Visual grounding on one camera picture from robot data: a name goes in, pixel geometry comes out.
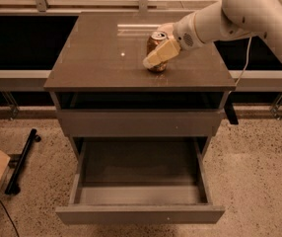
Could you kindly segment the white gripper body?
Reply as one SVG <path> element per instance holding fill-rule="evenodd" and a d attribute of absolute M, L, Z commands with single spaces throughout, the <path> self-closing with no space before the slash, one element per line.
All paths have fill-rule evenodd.
<path fill-rule="evenodd" d="M 191 13 L 173 23 L 173 36 L 183 50 L 192 50 L 204 45 L 195 27 L 195 16 L 195 13 Z"/>

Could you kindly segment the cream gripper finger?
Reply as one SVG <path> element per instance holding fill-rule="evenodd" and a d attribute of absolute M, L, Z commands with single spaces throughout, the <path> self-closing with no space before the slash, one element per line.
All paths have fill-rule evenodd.
<path fill-rule="evenodd" d="M 153 51 L 143 59 L 146 68 L 152 68 L 160 63 L 166 62 L 180 53 L 180 46 L 175 39 L 163 40 Z"/>

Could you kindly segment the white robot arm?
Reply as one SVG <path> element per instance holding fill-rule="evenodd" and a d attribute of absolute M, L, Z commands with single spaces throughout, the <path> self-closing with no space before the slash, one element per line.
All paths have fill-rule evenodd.
<path fill-rule="evenodd" d="M 278 0 L 221 0 L 159 29 L 168 35 L 147 54 L 143 65 L 152 68 L 183 50 L 217 40 L 258 36 L 282 63 L 282 5 Z"/>

